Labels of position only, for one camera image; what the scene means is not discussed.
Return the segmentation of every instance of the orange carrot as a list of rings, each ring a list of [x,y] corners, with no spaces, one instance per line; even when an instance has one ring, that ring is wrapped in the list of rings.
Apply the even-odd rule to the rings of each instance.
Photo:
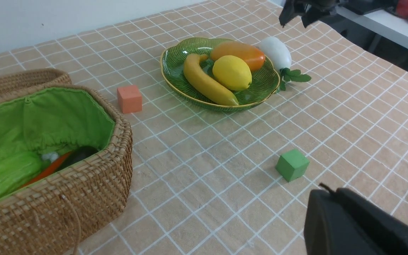
[[[41,179],[44,179],[47,176],[49,176],[50,174],[54,173],[56,171],[56,169],[64,162],[64,160],[66,160],[66,158],[70,155],[70,153],[72,153],[72,152],[67,152],[64,155],[62,155],[61,157],[59,157],[57,160],[55,160],[53,163],[51,163],[51,165],[49,165],[47,168],[45,168],[45,170],[43,170],[36,177],[31,179],[31,181],[28,181],[23,186],[21,186],[20,189],[23,188],[23,187],[28,186],[29,184],[33,184],[36,181],[40,181]]]

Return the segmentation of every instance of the white wall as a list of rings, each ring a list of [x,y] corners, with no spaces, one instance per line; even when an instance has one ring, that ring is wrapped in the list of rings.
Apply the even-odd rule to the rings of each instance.
[[[203,0],[0,0],[0,52]]]

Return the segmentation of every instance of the table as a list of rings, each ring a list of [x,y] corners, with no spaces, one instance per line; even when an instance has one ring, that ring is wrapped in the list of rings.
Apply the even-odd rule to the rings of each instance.
[[[339,7],[337,13],[377,34],[369,49],[371,53],[382,36],[408,49],[408,21],[384,10],[360,16],[346,8]]]

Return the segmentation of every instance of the lemon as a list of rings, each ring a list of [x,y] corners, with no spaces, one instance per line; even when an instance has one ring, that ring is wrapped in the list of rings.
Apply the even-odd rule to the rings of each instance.
[[[212,72],[221,85],[233,91],[248,89],[253,79],[248,64],[232,55],[222,56],[215,61]]]

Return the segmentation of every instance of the green vegetable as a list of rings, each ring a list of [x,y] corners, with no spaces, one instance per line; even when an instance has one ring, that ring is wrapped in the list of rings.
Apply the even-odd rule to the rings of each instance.
[[[34,152],[19,152],[0,162],[0,198],[18,189],[42,170]]]
[[[278,90],[286,90],[286,83],[288,82],[309,82],[311,76],[308,74],[302,74],[299,69],[290,70],[289,68],[283,68],[280,70],[280,87]]]

